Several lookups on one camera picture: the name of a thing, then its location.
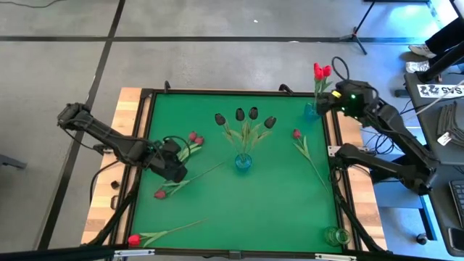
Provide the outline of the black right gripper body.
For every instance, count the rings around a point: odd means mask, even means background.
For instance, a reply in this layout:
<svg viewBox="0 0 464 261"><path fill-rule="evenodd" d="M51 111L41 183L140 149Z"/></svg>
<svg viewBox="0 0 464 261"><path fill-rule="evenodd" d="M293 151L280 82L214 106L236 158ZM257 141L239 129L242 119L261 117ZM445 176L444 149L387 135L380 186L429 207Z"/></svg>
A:
<svg viewBox="0 0 464 261"><path fill-rule="evenodd" d="M343 80L331 92L338 97L340 108L345 116L363 118L376 106L376 90L369 83L358 80Z"/></svg>

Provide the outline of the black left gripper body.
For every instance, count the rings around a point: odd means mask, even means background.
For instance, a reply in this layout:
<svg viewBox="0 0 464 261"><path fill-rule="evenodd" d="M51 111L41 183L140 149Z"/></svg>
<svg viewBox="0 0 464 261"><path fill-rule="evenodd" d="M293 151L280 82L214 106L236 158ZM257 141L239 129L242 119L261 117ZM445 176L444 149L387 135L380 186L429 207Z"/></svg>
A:
<svg viewBox="0 0 464 261"><path fill-rule="evenodd" d="M187 144L186 140L179 136L166 136L161 141L156 140L149 145L148 168L165 180L171 180L173 171L186 168L186 163L178 156L181 146L177 140Z"/></svg>

